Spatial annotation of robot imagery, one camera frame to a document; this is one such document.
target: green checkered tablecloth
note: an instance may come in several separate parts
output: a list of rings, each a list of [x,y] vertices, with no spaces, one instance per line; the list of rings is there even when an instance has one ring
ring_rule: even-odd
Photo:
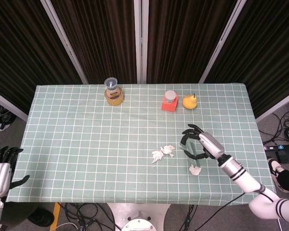
[[[124,102],[109,106],[104,85],[37,86],[10,190],[15,202],[108,202],[224,205],[242,193],[217,161],[202,159],[199,176],[180,149],[182,131],[211,133],[259,182],[274,190],[243,84],[121,85]],[[175,113],[161,110],[166,90],[179,94]],[[185,95],[198,106],[186,110]],[[176,147],[152,164],[152,151]],[[202,146],[197,143],[201,153]],[[248,203],[246,194],[233,204]]]

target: yellow pear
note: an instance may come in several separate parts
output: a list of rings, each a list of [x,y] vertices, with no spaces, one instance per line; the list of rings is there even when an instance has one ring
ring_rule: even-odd
[[[197,98],[194,95],[186,95],[182,100],[183,107],[187,109],[194,109],[197,107]]]

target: black curtain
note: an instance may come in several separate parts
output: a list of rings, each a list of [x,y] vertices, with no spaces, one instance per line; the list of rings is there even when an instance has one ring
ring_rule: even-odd
[[[206,81],[244,83],[256,117],[289,95],[289,0],[249,0]]]
[[[198,83],[236,0],[151,0],[148,83]]]
[[[81,84],[40,1],[0,0],[0,95],[29,112],[37,85]]]
[[[52,0],[91,84],[137,83],[133,0]]]

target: robotic arm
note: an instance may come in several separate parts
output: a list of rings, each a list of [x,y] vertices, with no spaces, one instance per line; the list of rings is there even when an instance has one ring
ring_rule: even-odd
[[[14,168],[17,156],[22,150],[16,147],[0,149],[0,220],[3,210],[1,199],[6,196],[9,189],[22,185],[29,179],[29,176],[25,176],[22,180],[11,183],[12,168]],[[0,230],[5,230],[5,228],[0,224]]]
[[[218,166],[242,189],[245,193],[255,192],[259,195],[253,199],[249,207],[251,211],[262,219],[284,219],[289,222],[289,200],[279,198],[273,191],[260,184],[245,168],[232,156],[224,153],[224,147],[209,133],[198,126],[189,124],[183,132],[181,140],[183,149],[188,139],[195,139],[203,146],[203,154],[193,155],[187,150],[185,154],[192,159],[216,159]]]

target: person's foot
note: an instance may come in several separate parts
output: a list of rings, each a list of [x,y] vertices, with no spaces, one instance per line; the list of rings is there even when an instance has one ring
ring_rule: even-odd
[[[37,208],[27,219],[37,226],[48,227],[53,223],[54,216],[46,209]]]
[[[280,184],[277,181],[277,177],[278,175],[282,172],[285,171],[285,169],[275,160],[275,159],[268,159],[269,161],[269,168],[270,168],[270,172],[272,175],[272,178],[276,184],[276,186],[284,193],[289,193],[288,190],[283,189]]]

